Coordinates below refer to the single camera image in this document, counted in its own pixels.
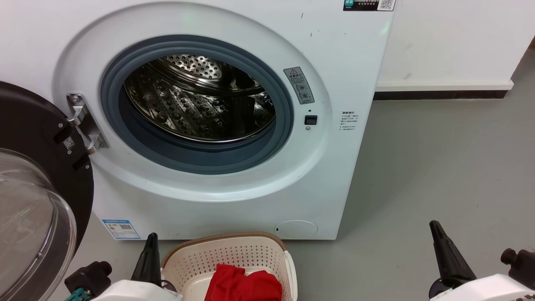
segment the washing machine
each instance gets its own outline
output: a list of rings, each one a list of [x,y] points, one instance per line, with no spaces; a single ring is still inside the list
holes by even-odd
[[[91,210],[115,239],[337,237],[393,1],[4,0],[0,15],[1,152],[79,237]]]

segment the washing machine door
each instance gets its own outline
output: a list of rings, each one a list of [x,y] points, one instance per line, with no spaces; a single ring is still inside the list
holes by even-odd
[[[46,300],[91,215],[91,163],[60,110],[3,82],[0,131],[0,300]]]

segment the baseboard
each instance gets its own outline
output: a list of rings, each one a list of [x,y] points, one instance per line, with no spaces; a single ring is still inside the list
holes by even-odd
[[[502,99],[509,90],[375,92],[373,100]]]
[[[493,91],[511,90],[513,81],[506,82],[478,82],[478,83],[399,83],[399,82],[379,82],[376,92],[400,92],[400,91]]]
[[[373,100],[502,99],[513,82],[492,85],[390,85],[378,84]]]

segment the white basket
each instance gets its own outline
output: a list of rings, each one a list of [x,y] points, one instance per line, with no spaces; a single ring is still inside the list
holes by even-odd
[[[216,235],[190,240],[167,254],[162,279],[182,301],[204,301],[217,264],[244,268],[246,275],[265,270],[282,284],[282,301],[297,301],[295,266],[284,243],[264,232]]]

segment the basket rim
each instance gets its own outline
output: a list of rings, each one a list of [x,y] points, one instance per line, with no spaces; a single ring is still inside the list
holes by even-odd
[[[233,234],[221,234],[221,235],[213,235],[213,236],[207,236],[202,237],[198,239],[192,239],[188,240],[187,242],[179,244],[176,248],[172,249],[167,253],[167,255],[164,257],[164,260],[162,261],[162,268],[165,269],[165,265],[167,265],[167,262],[169,259],[178,251],[181,249],[184,249],[186,247],[196,245],[196,244],[202,244],[206,242],[213,242],[215,240],[223,240],[223,239],[229,239],[229,238],[240,238],[240,237],[265,237],[269,238],[271,240],[274,240],[281,249],[286,252],[288,249],[286,248],[286,245],[278,238],[277,236],[267,233],[267,232],[242,232],[242,233],[233,233]]]

